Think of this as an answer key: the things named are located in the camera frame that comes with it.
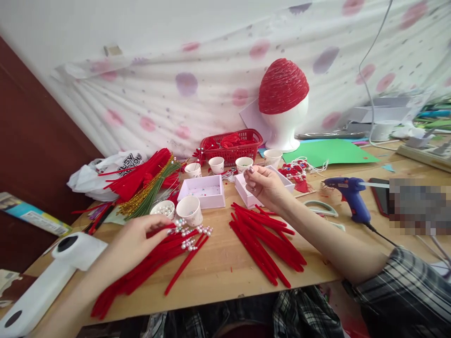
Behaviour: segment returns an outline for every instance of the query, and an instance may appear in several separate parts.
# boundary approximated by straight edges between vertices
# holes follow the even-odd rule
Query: hot glue gun
[[[366,208],[366,205],[359,193],[360,191],[366,189],[365,185],[362,184],[366,183],[363,179],[356,177],[334,177],[325,179],[323,183],[342,193],[342,201],[349,204],[352,213],[351,219],[354,222],[363,224],[370,223],[370,212]]]

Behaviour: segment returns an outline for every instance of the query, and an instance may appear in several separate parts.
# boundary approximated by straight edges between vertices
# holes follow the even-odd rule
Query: brown door
[[[69,176],[102,155],[0,38],[0,192],[71,224],[92,199]],[[0,212],[0,269],[23,272],[56,236]]]

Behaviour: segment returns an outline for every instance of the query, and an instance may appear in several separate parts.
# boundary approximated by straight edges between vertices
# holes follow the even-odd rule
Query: white paper cup
[[[200,163],[191,163],[185,167],[185,172],[188,174],[189,178],[198,178],[202,177],[201,172],[201,164]]]
[[[264,165],[272,166],[274,169],[279,167],[280,159],[282,158],[282,152],[276,149],[268,149],[263,153],[264,156]]]
[[[164,212],[164,209],[167,207],[169,207],[170,210],[170,213],[168,215],[166,215],[166,213]],[[150,214],[151,215],[163,214],[172,221],[175,217],[175,205],[172,201],[169,200],[161,201],[160,203],[155,205],[152,208],[152,210],[150,210]]]
[[[215,174],[222,174],[224,172],[224,158],[223,157],[213,157],[208,161],[211,170]]]
[[[203,222],[201,202],[195,196],[186,196],[177,204],[177,215],[184,218],[189,226],[196,227]]]
[[[254,160],[250,157],[240,157],[235,161],[238,174],[242,174],[247,168],[254,164]]]
[[[394,120],[374,122],[371,140],[379,142],[388,141],[390,139],[391,132],[398,124],[400,124],[400,122]]]

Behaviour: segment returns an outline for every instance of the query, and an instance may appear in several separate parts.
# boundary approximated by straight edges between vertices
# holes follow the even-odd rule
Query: smartphone
[[[389,184],[389,180],[383,180],[380,178],[370,178],[369,182],[371,183],[382,183],[382,184]],[[389,202],[390,202],[390,195],[389,195],[389,189],[387,188],[377,188],[377,187],[371,187],[371,190],[373,192],[374,198],[376,199],[377,208],[379,209],[379,212],[385,216],[389,216]]]

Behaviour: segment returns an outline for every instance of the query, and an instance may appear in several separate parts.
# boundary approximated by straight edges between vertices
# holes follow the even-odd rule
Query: mannequin head
[[[302,70],[287,59],[274,61],[263,76],[258,106],[271,129],[267,149],[289,153],[299,147],[294,138],[309,107],[309,84]]]

